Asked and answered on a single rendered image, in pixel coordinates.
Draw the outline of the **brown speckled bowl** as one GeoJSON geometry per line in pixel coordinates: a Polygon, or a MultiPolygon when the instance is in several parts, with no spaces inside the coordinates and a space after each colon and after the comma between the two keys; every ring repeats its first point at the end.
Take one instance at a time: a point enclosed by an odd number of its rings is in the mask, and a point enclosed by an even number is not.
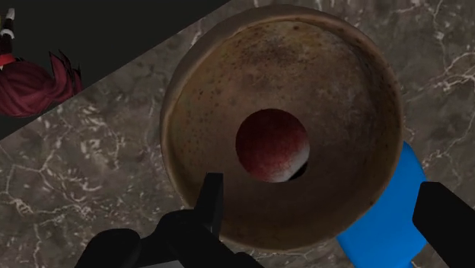
{"type": "Polygon", "coordinates": [[[183,57],[161,110],[167,174],[188,206],[224,176],[222,236],[294,250],[373,206],[402,149],[397,79],[377,46],[321,11],[268,5],[217,24],[183,57]]]}

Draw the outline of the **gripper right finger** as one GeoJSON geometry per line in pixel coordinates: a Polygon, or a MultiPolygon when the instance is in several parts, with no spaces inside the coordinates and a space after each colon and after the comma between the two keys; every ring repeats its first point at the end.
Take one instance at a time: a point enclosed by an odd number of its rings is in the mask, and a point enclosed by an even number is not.
{"type": "Polygon", "coordinates": [[[475,210],[442,183],[421,183],[412,221],[449,268],[475,268],[475,210]]]}

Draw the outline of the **red round fruit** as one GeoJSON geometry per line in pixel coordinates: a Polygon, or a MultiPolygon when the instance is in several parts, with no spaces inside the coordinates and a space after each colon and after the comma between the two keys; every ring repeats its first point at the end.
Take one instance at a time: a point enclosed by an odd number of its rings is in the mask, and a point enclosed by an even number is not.
{"type": "Polygon", "coordinates": [[[310,142],[303,124],[279,109],[252,113],[239,127],[235,149],[251,177],[282,183],[300,177],[307,169],[310,142]]]}

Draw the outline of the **blue flat object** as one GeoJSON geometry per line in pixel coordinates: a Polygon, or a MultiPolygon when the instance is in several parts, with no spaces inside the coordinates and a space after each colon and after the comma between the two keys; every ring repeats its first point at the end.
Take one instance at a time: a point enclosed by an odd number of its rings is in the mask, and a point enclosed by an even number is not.
{"type": "Polygon", "coordinates": [[[405,142],[394,175],[378,201],[337,236],[355,268],[413,268],[412,259],[426,245],[412,221],[424,181],[422,166],[405,142]]]}

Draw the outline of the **red-haired doll figure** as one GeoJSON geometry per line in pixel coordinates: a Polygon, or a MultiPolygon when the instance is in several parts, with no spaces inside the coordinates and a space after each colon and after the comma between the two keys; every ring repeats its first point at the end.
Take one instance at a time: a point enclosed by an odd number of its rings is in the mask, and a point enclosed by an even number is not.
{"type": "Polygon", "coordinates": [[[13,54],[14,19],[15,10],[9,8],[0,27],[0,114],[37,115],[83,91],[81,70],[64,53],[49,54],[52,73],[13,54]]]}

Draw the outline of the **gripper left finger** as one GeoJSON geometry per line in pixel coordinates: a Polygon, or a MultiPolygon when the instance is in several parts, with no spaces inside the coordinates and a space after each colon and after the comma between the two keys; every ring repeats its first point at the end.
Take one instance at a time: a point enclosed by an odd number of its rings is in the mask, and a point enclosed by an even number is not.
{"type": "Polygon", "coordinates": [[[168,268],[174,261],[183,268],[264,268],[220,241],[223,200],[223,174],[207,173],[194,208],[165,214],[144,238],[129,228],[96,234],[75,268],[168,268]]]}

